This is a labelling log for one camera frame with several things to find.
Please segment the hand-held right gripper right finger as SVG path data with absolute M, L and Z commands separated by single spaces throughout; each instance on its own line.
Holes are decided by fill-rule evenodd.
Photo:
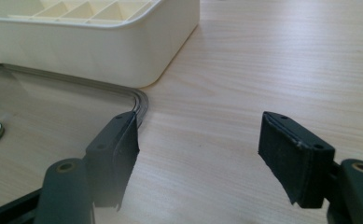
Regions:
M 258 154 L 302 208 L 320 208 L 335 148 L 285 115 L 262 114 Z

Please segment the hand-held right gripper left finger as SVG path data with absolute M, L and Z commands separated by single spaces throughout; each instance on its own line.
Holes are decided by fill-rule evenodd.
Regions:
M 121 208 L 139 151 L 133 111 L 112 118 L 88 145 L 84 162 L 96 207 Z

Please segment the cream plastic compartment box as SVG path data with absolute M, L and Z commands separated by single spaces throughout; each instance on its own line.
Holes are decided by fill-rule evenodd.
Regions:
M 142 88 L 200 20 L 200 0 L 0 0 L 0 63 Z

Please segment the transparent grey box lid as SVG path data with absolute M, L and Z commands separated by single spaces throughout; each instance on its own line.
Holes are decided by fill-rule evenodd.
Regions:
M 54 162 L 81 158 L 115 116 L 141 121 L 138 89 L 0 64 L 0 206 L 40 189 Z

